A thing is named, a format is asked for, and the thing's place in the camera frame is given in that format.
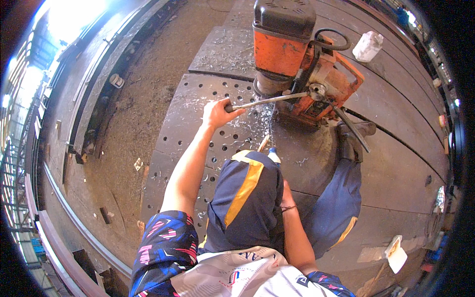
workshop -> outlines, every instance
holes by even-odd
[[[45,296],[429,282],[466,160],[452,66],[413,2],[26,3],[2,61],[1,204]]]

worker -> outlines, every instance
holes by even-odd
[[[402,4],[401,6],[398,6],[398,8],[394,9],[391,7],[393,12],[396,14],[398,17],[398,24],[401,26],[401,29],[405,31],[409,31],[409,15],[408,15],[408,9],[406,5]]]
[[[354,296],[319,271],[361,207],[362,150],[339,125],[342,159],[303,227],[289,184],[265,154],[241,151],[224,162],[198,247],[192,215],[215,131],[245,112],[229,99],[205,105],[203,122],[170,177],[160,213],[150,218],[133,265],[129,296]],[[357,125],[363,136],[372,123]]]

bracelet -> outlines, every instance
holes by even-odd
[[[282,208],[282,212],[284,211],[287,211],[287,210],[291,210],[292,208],[295,208],[297,207],[296,205],[294,206],[281,206],[280,208]]]

white plastic bottle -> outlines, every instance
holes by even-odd
[[[353,49],[355,58],[364,63],[370,62],[383,47],[383,36],[373,31],[364,33]]]
[[[267,155],[274,163],[277,165],[277,167],[280,167],[280,158],[277,156],[277,149],[275,147],[271,147],[269,149],[269,154]]]

leg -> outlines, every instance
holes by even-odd
[[[361,209],[360,168],[359,163],[341,159],[312,212],[302,219],[317,259],[342,241],[358,219]]]
[[[369,122],[355,124],[363,137],[376,133]],[[338,124],[341,160],[332,180],[302,224],[314,249],[315,257],[340,243],[356,224],[361,210],[361,162],[363,149],[343,123]]]
[[[241,151],[224,163],[208,206],[203,252],[265,246],[283,253],[284,180],[263,153]]]

